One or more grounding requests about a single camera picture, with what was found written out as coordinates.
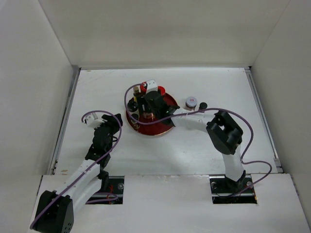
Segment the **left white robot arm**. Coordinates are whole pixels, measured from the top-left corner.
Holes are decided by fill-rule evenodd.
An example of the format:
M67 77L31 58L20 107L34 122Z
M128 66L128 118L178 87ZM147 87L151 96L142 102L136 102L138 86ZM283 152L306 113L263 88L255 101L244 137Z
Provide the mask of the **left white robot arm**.
M94 130L92 143L77 170L53 191L46 190L39 197L35 218L30 229L39 233L69 233L74 215L97 193L109 188L105 171L110 153L118 144L123 121L120 114L100 111L102 117L91 111L82 116L82 122Z

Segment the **red lid chili sauce jar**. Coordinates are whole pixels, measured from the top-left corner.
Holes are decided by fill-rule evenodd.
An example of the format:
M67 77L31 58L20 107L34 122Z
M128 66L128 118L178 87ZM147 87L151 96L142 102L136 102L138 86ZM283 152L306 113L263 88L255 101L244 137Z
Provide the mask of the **red lid chili sauce jar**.
M139 87L140 87L141 94L145 95L146 91L147 91L147 83L146 82L142 82Z

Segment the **white lid sauce jar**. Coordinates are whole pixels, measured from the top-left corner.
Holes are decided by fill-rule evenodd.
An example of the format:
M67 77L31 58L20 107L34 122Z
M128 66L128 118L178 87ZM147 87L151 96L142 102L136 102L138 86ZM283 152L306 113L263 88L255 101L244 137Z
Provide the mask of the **white lid sauce jar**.
M154 114L153 113L144 112L143 113L143 117L145 119L153 119L154 118Z

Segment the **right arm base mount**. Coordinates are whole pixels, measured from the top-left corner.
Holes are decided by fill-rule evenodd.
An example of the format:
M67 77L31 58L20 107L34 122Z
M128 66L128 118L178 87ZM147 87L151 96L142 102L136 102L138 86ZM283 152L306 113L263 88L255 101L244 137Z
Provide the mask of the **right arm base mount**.
M236 186L225 176L210 176L210 189L213 204L257 204L257 197L253 186L244 190L252 184L250 175L246 175L241 184Z

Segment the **small yellow label oil bottle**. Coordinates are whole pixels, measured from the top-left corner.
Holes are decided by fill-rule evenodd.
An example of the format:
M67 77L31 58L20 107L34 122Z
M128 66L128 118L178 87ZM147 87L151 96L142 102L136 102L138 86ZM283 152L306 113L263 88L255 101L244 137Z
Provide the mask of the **small yellow label oil bottle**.
M133 98L135 102L138 102L140 98L140 88L138 86L133 87Z

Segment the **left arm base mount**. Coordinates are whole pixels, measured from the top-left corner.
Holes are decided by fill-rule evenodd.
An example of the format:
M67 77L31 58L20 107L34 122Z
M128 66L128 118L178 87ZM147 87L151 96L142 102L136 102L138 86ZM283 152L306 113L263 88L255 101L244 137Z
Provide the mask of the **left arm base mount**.
M123 204L124 184L124 176L110 176L101 189L93 194L86 204Z

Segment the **small black cap spice jar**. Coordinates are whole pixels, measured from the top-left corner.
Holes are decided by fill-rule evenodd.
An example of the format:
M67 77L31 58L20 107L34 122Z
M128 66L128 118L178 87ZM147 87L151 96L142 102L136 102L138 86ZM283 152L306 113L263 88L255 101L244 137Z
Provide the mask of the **small black cap spice jar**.
M139 121L139 115L136 113L131 114L131 123L133 129L137 130L140 127Z

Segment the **clear bottle black pump cap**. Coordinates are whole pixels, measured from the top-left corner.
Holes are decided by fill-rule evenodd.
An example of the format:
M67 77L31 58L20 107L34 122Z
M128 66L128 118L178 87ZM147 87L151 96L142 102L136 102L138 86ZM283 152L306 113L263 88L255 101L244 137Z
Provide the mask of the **clear bottle black pump cap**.
M131 114L133 114L133 113L138 114L139 113L138 103L136 101L129 101L127 104L127 108Z

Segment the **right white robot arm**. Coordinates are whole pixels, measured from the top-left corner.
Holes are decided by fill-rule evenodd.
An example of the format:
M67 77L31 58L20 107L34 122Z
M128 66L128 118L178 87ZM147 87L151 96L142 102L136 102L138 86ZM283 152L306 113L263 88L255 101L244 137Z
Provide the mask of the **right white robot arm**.
M208 115L168 105L156 91L146 93L144 99L161 123L207 133L215 149L223 156L226 188L231 192L237 192L242 188L246 176L241 162L243 131L229 113L219 110L213 115Z

